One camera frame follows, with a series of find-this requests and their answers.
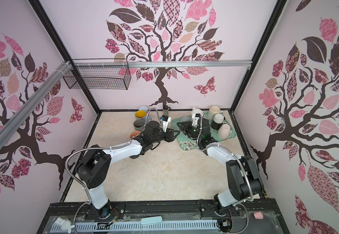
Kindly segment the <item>light grey mug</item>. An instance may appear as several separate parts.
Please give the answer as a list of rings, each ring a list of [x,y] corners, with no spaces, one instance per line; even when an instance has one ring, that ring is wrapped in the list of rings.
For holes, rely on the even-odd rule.
[[[192,123],[192,117],[191,116],[182,116],[180,122],[191,122]]]

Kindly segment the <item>dark grey mug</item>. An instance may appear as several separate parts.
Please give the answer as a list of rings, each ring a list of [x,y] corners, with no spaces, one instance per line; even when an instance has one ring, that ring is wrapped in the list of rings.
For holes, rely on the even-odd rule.
[[[137,119],[134,121],[133,127],[136,131],[142,132],[145,128],[145,121],[142,119]]]

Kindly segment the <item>blue iridescent mug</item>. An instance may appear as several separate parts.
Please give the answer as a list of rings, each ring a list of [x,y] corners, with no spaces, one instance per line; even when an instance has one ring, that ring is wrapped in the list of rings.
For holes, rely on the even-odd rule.
[[[135,113],[135,118],[137,120],[143,120],[143,121],[152,121],[151,117],[148,117],[147,112],[144,110],[139,110]]]

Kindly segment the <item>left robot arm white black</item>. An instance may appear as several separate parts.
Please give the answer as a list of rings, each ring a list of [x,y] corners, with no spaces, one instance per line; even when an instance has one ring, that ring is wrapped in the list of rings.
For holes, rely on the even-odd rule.
[[[144,155],[148,150],[154,150],[162,141],[173,142],[179,134],[179,130],[163,129],[159,122],[151,121],[127,143],[108,148],[94,145],[86,149],[85,155],[76,166],[76,173],[99,218],[106,219],[112,211],[103,186],[109,167],[125,158]]]

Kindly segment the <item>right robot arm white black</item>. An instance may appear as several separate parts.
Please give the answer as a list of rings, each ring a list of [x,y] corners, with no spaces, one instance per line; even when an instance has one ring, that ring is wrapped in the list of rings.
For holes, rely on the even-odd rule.
[[[228,189],[215,195],[215,212],[222,215],[232,206],[253,202],[254,195],[262,192],[263,182],[252,158],[238,155],[222,146],[211,135],[207,119],[198,120],[196,127],[191,121],[179,122],[177,126],[185,136],[196,141],[199,151],[225,166]]]

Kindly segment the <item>peach orange mug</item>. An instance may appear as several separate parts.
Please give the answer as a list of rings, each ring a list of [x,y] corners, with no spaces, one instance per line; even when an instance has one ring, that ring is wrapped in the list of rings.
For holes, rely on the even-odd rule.
[[[130,134],[130,138],[133,139],[135,137],[137,137],[138,135],[140,135],[141,131],[134,131]]]

